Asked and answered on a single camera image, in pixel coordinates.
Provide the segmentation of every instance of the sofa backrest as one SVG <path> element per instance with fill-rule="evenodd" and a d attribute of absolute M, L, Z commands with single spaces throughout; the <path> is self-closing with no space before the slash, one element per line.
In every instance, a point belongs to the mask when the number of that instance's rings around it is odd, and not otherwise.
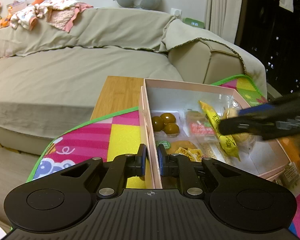
<path fill-rule="evenodd" d="M 174 16 L 141 9 L 92 8 L 79 14 L 69 33 L 39 19 L 32 31 L 20 25 L 0 29 L 0 58 L 26 56 L 64 47 L 118 46 L 158 51 L 163 31 Z"/>

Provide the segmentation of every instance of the silver bolt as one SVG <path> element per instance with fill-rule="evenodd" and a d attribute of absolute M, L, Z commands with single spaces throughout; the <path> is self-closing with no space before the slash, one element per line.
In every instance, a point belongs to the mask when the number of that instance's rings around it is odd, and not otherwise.
<path fill-rule="evenodd" d="M 114 190 L 109 187 L 104 187 L 101 190 L 99 190 L 99 194 L 103 196 L 110 196 L 114 193 Z"/>
<path fill-rule="evenodd" d="M 202 191 L 202 189 L 200 189 L 198 187 L 191 187 L 187 190 L 187 192 L 190 195 L 197 196 L 197 195 L 200 195 L 203 191 Z"/>

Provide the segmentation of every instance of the beige curtain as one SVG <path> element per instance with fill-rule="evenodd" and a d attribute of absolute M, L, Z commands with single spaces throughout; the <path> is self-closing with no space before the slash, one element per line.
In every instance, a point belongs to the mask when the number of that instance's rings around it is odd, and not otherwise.
<path fill-rule="evenodd" d="M 242 0 L 207 0 L 206 29 L 234 43 Z"/>

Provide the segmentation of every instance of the green mat border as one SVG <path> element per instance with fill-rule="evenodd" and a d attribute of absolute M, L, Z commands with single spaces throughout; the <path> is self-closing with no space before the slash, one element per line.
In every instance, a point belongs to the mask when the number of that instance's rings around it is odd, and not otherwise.
<path fill-rule="evenodd" d="M 115 116 L 117 116 L 117 115 L 131 113 L 131 112 L 137 111 L 138 109 L 139 109 L 139 107 L 136 106 L 136 107 L 132 107 L 132 108 L 125 109 L 125 110 L 122 110 L 122 111 L 118 111 L 118 112 L 115 112 L 115 113 L 112 113 L 112 114 L 107 114 L 107 115 L 105 115 L 105 116 L 102 116 L 102 117 L 99 117 L 99 118 L 96 118 L 96 119 L 87 121 L 87 122 L 85 122 L 85 123 L 83 123 L 83 124 L 80 124 L 80 125 L 78 125 L 78 126 L 72 128 L 72 129 L 70 129 L 69 131 L 66 131 L 65 133 L 61 134 L 60 136 L 63 136 L 63 135 L 66 134 L 66 133 L 69 133 L 69 132 L 71 132 L 71 131 L 73 131 L 73 130 L 76 130 L 76 129 L 79 129 L 79 128 L 81 128 L 81 127 L 84 127 L 84 126 L 86 126 L 86 125 L 88 125 L 88 124 L 91 124 L 91 123 L 94 123 L 94 122 L 99 122 L 99 121 L 102 121 L 102 120 L 105 120 L 105 119 L 108 119 L 108 118 L 111 118 L 111 117 L 115 117 Z M 31 171 L 31 173 L 30 173 L 30 175 L 29 175 L 29 177 L 28 177 L 28 179 L 27 179 L 26 182 L 29 182 L 29 181 L 31 181 L 31 180 L 33 179 L 34 174 L 35 174 L 35 171 L 37 170 L 37 168 L 38 168 L 38 166 L 39 166 L 39 164 L 40 164 L 42 158 L 44 157 L 44 155 L 45 155 L 47 149 L 50 147 L 51 143 L 49 143 L 49 145 L 45 148 L 45 150 L 44 150 L 43 153 L 41 154 L 40 158 L 37 160 L 37 162 L 36 162 L 36 164 L 34 165 L 34 167 L 33 167 L 33 169 L 32 169 L 32 171 Z"/>
<path fill-rule="evenodd" d="M 229 82 L 229 81 L 232 81 L 232 80 L 234 80 L 234 79 L 241 78 L 241 77 L 248 79 L 249 82 L 250 82 L 250 84 L 253 86 L 253 88 L 254 88 L 261 96 L 263 96 L 262 93 L 260 92 L 260 90 L 258 89 L 258 87 L 254 84 L 252 78 L 249 77 L 249 76 L 247 76 L 247 75 L 244 75 L 244 74 L 234 75 L 234 76 L 232 76 L 232 77 L 228 77 L 228 78 L 222 79 L 222 80 L 220 80 L 220 81 L 218 81 L 218 82 L 215 82 L 215 83 L 213 83 L 213 84 L 211 84 L 211 85 L 213 85 L 213 86 L 220 86 L 220 85 L 223 85 L 224 83 L 227 83 L 227 82 Z"/>

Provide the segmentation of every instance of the wooden floor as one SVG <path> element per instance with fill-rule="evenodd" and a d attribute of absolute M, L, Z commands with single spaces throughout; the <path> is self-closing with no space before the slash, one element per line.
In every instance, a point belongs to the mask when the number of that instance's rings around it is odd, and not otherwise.
<path fill-rule="evenodd" d="M 38 158 L 0 147 L 0 221 L 9 224 L 3 210 L 4 199 L 12 189 L 26 182 Z"/>

